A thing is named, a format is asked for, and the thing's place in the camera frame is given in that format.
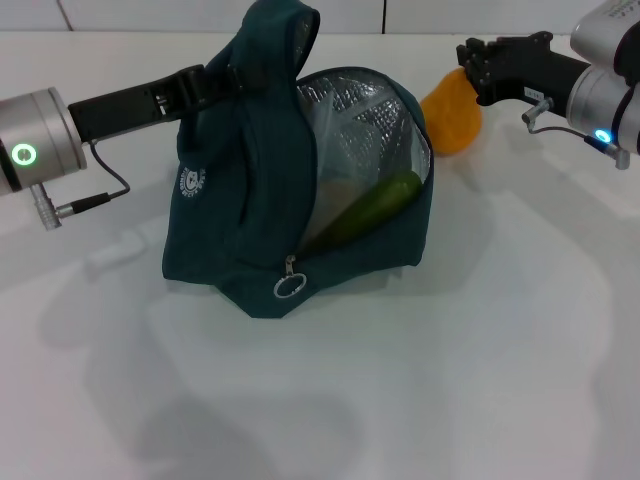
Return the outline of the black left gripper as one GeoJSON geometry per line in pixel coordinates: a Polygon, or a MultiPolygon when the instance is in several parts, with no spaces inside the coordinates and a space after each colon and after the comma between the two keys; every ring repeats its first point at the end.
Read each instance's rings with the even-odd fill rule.
{"type": "Polygon", "coordinates": [[[166,79],[119,90],[68,106],[83,143],[120,136],[186,116],[220,101],[263,89],[263,69],[227,65],[217,72],[203,65],[166,79]]]}

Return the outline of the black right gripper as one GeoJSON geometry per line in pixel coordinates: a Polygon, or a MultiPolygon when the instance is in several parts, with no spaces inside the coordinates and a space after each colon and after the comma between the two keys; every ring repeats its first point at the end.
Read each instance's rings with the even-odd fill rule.
{"type": "Polygon", "coordinates": [[[493,41],[468,38],[456,47],[457,60],[477,93],[477,103],[491,106],[517,99],[534,104],[526,89],[565,108],[579,77],[589,64],[551,49],[553,35],[541,31],[529,36],[499,37],[493,41]]]}

